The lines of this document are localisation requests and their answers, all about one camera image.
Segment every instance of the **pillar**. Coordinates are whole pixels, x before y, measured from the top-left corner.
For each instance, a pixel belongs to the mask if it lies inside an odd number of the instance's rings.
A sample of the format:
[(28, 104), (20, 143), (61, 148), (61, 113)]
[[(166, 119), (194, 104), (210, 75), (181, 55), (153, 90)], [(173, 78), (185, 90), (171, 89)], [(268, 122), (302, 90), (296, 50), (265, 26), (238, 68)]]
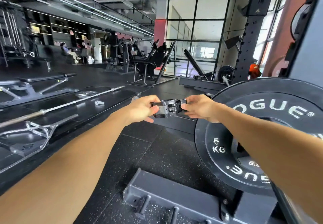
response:
[(286, 55), (290, 44), (294, 42), (290, 33), (290, 25), (295, 13), (305, 3), (305, 1), (306, 0), (286, 0), (282, 16), (277, 27), (275, 39), (264, 67), (264, 77), (270, 75), (270, 73), (278, 67), (285, 67), (286, 63), (284, 59), (282, 59), (279, 64), (277, 64), (277, 60)]
[(159, 39), (158, 46), (166, 41), (168, 0), (157, 0), (154, 41)]

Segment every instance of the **left hand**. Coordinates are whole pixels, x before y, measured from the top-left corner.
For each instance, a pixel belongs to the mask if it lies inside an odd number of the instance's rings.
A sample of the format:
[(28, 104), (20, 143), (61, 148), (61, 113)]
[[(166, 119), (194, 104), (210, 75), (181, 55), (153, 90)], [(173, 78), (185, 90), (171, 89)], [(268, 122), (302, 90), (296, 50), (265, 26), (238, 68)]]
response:
[(116, 111), (116, 113), (119, 113), (119, 116), (125, 117), (125, 126), (143, 120), (153, 123), (154, 120), (148, 118), (148, 116), (152, 116), (153, 114), (158, 112), (159, 107), (152, 107), (152, 102), (160, 102), (160, 99), (156, 95), (143, 96), (139, 99), (132, 101), (129, 105)]

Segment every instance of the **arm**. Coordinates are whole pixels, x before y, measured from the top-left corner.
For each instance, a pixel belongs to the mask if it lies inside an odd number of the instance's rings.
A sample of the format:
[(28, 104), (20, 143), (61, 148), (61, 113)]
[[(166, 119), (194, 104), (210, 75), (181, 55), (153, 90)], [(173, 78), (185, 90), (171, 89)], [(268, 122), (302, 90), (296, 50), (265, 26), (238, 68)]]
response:
[(158, 111), (157, 96), (135, 100), (79, 135), (0, 197), (0, 223), (73, 223), (91, 196), (123, 128)]
[(323, 223), (323, 142), (304, 132), (261, 120), (204, 95), (182, 108), (191, 118), (224, 124), (269, 178), (318, 223)]

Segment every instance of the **person's right arm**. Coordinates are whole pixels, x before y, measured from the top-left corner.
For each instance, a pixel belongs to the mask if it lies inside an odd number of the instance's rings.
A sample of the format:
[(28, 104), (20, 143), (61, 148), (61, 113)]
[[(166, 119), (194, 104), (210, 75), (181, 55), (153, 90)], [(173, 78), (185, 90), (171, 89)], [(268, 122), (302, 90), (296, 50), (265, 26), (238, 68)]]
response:
[(182, 104), (191, 118), (220, 122), (268, 177), (316, 222), (323, 223), (323, 141), (304, 132), (258, 119), (205, 95)]

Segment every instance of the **hand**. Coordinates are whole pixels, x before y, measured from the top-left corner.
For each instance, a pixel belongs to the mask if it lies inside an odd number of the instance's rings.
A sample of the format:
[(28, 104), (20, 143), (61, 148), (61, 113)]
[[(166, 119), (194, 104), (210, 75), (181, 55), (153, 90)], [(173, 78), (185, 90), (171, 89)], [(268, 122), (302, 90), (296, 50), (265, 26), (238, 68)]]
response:
[(132, 101), (129, 105), (116, 111), (119, 116), (124, 116), (125, 126), (140, 121), (147, 121), (153, 123), (154, 120), (148, 118), (156, 112), (158, 112), (158, 106), (151, 106), (152, 102), (160, 102), (160, 99), (156, 95), (143, 96), (139, 99)]
[(218, 123), (216, 119), (216, 102), (205, 95), (194, 95), (186, 98), (187, 104), (182, 104), (181, 108), (187, 110), (185, 114), (192, 119), (205, 119), (211, 123)]

